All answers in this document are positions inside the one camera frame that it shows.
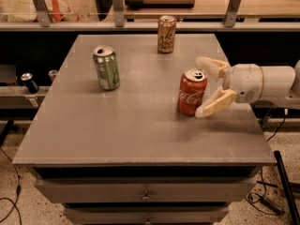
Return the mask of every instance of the speckled floor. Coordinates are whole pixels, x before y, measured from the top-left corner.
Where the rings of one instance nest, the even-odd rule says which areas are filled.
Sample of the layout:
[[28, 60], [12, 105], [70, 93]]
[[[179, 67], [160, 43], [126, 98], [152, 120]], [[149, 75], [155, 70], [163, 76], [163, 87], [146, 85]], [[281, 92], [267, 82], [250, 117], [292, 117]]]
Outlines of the speckled floor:
[[[264, 135], [269, 138], [278, 125], [280, 119], [269, 121], [265, 126]], [[13, 158], [29, 123], [16, 122], [19, 130], [10, 131], [5, 139], [2, 149]], [[0, 131], [4, 127], [4, 122], [0, 123]], [[300, 183], [300, 121], [288, 119], [277, 135], [269, 141], [273, 151], [278, 150], [282, 155], [290, 181]], [[21, 177], [21, 194], [17, 202], [20, 210], [23, 225], [68, 225], [71, 224], [63, 215], [63, 207], [60, 204], [52, 204], [47, 201], [35, 188], [35, 178], [24, 168], [17, 168]], [[280, 186], [280, 179], [276, 167], [264, 167], [263, 179], [267, 183]], [[0, 198], [16, 199], [16, 187], [18, 184], [17, 174], [7, 157], [0, 151]], [[267, 187], [267, 194], [285, 211], [282, 216], [266, 215], [251, 206], [245, 199], [241, 202], [233, 202], [230, 205], [231, 212], [221, 222], [216, 225], [289, 225], [292, 219], [289, 206], [280, 188]], [[263, 185], [257, 184], [252, 190], [263, 195]], [[297, 206], [300, 208], [300, 194], [295, 195]], [[256, 205], [266, 213], [272, 213], [267, 207], [259, 202]], [[0, 201], [0, 220], [2, 220], [11, 209], [12, 204], [7, 200]], [[14, 209], [9, 217], [1, 224], [20, 224], [17, 211]]]

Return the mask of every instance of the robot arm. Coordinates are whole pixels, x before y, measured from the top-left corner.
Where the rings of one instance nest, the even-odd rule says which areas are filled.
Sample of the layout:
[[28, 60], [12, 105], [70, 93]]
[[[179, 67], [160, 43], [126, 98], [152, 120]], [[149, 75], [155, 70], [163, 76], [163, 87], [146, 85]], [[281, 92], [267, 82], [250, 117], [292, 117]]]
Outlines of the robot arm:
[[233, 102], [269, 101], [281, 108], [300, 109], [300, 61], [292, 67], [259, 67], [254, 64], [228, 63], [198, 57], [198, 67], [216, 83], [214, 92], [205, 91], [196, 117], [205, 117], [228, 108]]

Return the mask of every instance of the dark blue can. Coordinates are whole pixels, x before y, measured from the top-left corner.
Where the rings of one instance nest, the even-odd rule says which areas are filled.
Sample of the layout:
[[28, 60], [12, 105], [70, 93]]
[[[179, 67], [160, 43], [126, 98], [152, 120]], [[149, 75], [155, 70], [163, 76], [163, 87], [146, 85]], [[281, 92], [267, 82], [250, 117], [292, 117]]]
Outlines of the dark blue can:
[[38, 92], [39, 89], [38, 84], [34, 80], [34, 76], [31, 73], [29, 72], [24, 73], [21, 76], [21, 80], [26, 85], [26, 87], [28, 88], [31, 94], [35, 94]]

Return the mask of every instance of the green soda can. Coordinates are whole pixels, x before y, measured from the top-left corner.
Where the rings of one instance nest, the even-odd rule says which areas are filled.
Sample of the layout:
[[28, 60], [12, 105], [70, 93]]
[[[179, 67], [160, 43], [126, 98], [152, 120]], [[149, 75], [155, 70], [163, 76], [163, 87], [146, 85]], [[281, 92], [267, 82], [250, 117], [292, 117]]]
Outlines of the green soda can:
[[93, 55], [97, 78], [100, 86], [105, 90], [113, 90], [119, 86], [119, 70], [116, 54], [112, 47], [99, 45]]

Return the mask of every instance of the drawer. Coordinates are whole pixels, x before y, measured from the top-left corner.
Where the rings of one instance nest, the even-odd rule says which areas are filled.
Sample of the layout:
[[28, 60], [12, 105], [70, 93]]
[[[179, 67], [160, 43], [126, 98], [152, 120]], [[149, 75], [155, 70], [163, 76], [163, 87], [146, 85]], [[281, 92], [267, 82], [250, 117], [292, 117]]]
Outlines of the drawer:
[[198, 206], [117, 206], [66, 208], [65, 216], [74, 224], [211, 224], [228, 214], [227, 207]]
[[52, 203], [239, 202], [255, 182], [253, 178], [177, 183], [37, 180], [35, 186]]

